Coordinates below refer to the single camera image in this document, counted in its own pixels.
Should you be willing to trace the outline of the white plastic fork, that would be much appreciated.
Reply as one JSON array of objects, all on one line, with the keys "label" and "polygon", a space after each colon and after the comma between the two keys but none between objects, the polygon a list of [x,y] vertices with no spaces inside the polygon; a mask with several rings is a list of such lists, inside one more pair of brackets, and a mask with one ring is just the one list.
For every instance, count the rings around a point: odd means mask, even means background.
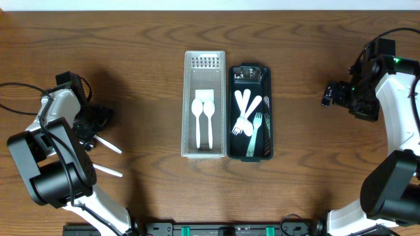
[{"label": "white plastic fork", "polygon": [[254,156],[257,133],[258,133],[259,127],[262,125],[262,121],[263,121],[262,113],[260,112],[256,113],[253,120],[253,133],[252,133],[252,136],[251,136],[248,148],[247,148],[247,153],[246,153],[247,157]]},{"label": "white plastic fork", "polygon": [[251,91],[249,89],[245,89],[242,94],[241,104],[240,104],[240,116],[237,118],[236,124],[232,129],[232,134],[238,135],[240,134],[243,129],[245,128],[245,111],[247,108],[247,103],[249,101],[249,97],[251,95]]},{"label": "white plastic fork", "polygon": [[252,101],[251,105],[249,106],[248,110],[245,112],[245,118],[248,119],[248,117],[253,113],[253,111],[257,108],[257,106],[260,104],[260,102],[262,101],[262,97],[257,95],[254,100]]}]

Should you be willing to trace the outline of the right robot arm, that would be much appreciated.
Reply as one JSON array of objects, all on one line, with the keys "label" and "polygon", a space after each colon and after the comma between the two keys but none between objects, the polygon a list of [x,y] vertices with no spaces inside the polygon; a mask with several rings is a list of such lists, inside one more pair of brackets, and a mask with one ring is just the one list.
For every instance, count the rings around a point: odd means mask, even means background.
[{"label": "right robot arm", "polygon": [[364,180],[360,196],[327,214],[327,235],[392,233],[419,224],[419,62],[396,56],[392,39],[367,43],[349,69],[351,82],[331,81],[321,104],[375,122],[383,114],[387,158]]}]

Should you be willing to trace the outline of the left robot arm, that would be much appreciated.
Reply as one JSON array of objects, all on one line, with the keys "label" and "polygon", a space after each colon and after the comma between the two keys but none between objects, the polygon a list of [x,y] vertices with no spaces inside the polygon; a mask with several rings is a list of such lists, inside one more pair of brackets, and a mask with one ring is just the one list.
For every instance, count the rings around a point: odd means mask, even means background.
[{"label": "left robot arm", "polygon": [[38,205],[71,211],[101,235],[143,235],[129,210],[98,185],[88,152],[114,111],[91,104],[87,81],[70,71],[56,76],[56,87],[42,90],[41,108],[7,147],[24,185]]}]

